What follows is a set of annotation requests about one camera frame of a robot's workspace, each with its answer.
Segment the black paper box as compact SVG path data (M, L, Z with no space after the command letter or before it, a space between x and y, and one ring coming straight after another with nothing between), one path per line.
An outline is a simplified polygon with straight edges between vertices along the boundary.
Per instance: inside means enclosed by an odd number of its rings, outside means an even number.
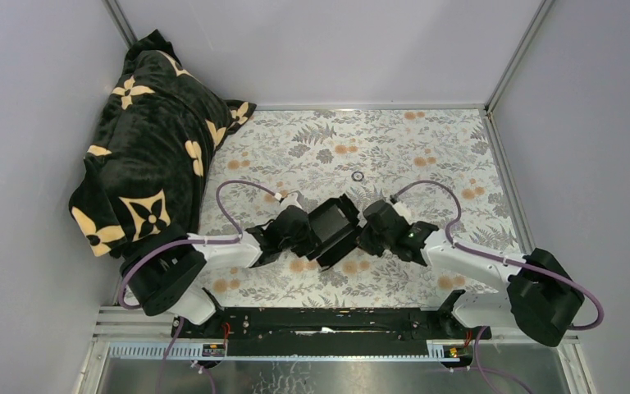
M331 269L358 247L359 210L347 194L329 198L317 206L308 220L318 243L307 254L323 270Z

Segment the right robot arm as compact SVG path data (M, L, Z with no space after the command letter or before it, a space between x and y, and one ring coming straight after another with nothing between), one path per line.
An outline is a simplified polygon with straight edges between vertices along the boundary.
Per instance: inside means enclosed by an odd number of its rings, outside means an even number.
M452 291L439 307L437 325L446 337L469 328L513 328L533 341L556 347L585 296L546 250L501 255L477 244L453 240L448 227L412 221L407 207L378 200L363 210L358 246L372 255L389 251L398 259L453 271L489 286L490 293Z

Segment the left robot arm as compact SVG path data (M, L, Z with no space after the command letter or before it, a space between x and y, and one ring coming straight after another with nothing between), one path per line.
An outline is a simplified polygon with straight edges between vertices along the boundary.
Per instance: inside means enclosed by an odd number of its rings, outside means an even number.
M320 245L308 214L298 205L288 205L267 223L236 235L201 236L170 225L126 257L120 267L122 286L146 315L172 313L188 320L201 337L212 337L221 329L220 307L207 291L192 287L203 270L256 268L285 250L304 255Z

